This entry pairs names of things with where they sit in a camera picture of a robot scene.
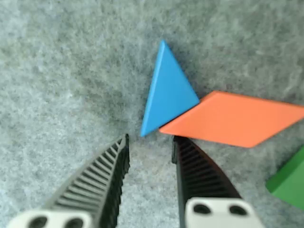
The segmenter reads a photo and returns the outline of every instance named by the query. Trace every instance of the blue triangle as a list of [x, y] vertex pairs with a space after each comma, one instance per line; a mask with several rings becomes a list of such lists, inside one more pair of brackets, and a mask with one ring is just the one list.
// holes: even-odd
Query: blue triangle
[[160, 44], [142, 121], [141, 136], [200, 102], [165, 41]]

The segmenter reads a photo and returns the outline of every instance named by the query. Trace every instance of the geometric block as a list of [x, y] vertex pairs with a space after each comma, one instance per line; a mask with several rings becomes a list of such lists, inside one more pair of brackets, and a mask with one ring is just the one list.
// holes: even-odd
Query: geometric block
[[142, 121], [145, 136], [200, 102], [169, 47], [162, 41]]
[[269, 179], [266, 187], [269, 192], [304, 210], [304, 146], [277, 174]]
[[253, 147], [304, 118], [304, 106], [213, 91], [161, 133]]

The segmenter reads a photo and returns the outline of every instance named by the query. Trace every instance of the gray felt surface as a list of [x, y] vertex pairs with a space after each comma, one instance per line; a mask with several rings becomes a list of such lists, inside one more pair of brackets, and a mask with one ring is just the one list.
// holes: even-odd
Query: gray felt surface
[[[199, 97], [304, 105], [303, 22], [302, 0], [1, 0], [0, 226], [128, 132], [118, 227], [177, 228], [171, 137], [138, 137], [160, 40]], [[303, 227], [265, 181], [304, 144], [304, 121], [252, 149], [197, 142], [267, 228]]]

